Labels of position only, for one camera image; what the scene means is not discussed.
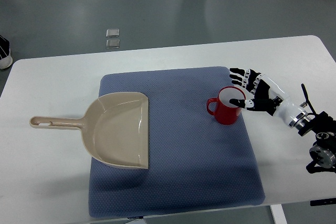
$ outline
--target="white sneaker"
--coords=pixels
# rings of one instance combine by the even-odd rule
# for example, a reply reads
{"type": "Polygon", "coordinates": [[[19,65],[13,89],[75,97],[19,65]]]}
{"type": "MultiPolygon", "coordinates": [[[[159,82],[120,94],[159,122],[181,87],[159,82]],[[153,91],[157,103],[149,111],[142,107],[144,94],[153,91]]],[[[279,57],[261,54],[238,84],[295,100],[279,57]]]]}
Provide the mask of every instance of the white sneaker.
{"type": "Polygon", "coordinates": [[[9,50],[9,55],[0,60],[0,69],[9,68],[13,63],[13,58],[11,57],[11,53],[9,50]]]}

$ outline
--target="red mug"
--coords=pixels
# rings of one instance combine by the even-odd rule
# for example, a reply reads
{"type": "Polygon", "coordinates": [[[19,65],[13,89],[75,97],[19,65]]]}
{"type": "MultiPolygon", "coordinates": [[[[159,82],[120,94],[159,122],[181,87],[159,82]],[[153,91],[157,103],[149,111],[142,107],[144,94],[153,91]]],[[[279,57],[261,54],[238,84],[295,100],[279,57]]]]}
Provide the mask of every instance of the red mug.
{"type": "Polygon", "coordinates": [[[237,121],[241,108],[230,103],[230,99],[246,99],[245,94],[239,88],[229,86],[220,90],[216,98],[210,98],[206,102],[206,109],[210,115],[215,116],[218,123],[230,125],[237,121]],[[209,105],[216,102],[214,111],[209,109],[209,105]]]}

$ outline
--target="mug rim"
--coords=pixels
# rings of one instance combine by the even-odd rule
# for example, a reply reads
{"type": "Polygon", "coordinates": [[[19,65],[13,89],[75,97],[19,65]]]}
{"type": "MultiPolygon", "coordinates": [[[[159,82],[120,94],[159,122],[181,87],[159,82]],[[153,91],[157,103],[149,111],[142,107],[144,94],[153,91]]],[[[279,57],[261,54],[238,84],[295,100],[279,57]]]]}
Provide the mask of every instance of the mug rim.
{"type": "Polygon", "coordinates": [[[222,105],[224,105],[224,106],[226,106],[226,107],[228,107],[228,108],[232,108],[232,109],[238,108],[238,106],[235,106],[235,107],[229,107],[229,106],[225,105],[225,104],[220,100],[220,98],[219,98],[219,94],[220,94],[224,89],[228,89],[228,88],[234,88],[234,89],[240,91],[240,92],[243,94],[243,96],[244,96],[244,100],[246,100],[245,93],[244,93],[240,88],[235,87],[235,86],[226,86],[226,87],[221,88],[221,90],[219,91],[219,93],[218,93],[218,95],[217,95],[217,102],[220,102],[222,105]]]}

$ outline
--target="robotic arm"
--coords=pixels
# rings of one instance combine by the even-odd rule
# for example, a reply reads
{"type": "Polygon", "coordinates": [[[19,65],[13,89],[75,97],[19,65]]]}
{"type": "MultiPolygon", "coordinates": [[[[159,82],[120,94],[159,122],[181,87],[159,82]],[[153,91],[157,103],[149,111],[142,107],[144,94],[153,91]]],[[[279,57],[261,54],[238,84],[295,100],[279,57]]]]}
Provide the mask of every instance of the robotic arm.
{"type": "Polygon", "coordinates": [[[230,68],[230,72],[232,83],[245,88],[254,96],[250,100],[231,99],[231,104],[250,111],[266,111],[272,116],[277,116],[290,128],[296,128],[301,136],[313,131],[316,134],[316,142],[309,150],[313,161],[307,165],[307,171],[336,173],[336,121],[324,111],[320,114],[315,113],[303,84],[301,86],[306,102],[297,106],[290,96],[265,74],[238,68],[230,68]],[[304,110],[307,104],[312,113],[304,110]]]}

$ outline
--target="blue mat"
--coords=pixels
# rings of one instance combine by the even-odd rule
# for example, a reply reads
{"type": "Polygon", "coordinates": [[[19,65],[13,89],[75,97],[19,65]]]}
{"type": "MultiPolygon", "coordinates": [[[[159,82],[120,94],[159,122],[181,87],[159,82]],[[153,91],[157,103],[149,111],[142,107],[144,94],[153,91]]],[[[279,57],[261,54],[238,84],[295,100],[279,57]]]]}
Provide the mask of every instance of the blue mat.
{"type": "Polygon", "coordinates": [[[89,213],[134,217],[260,205],[265,194],[242,115],[221,125],[208,98],[231,86],[224,67],[104,76],[99,95],[137,91],[149,98],[150,168],[125,170],[92,159],[89,213]]]}

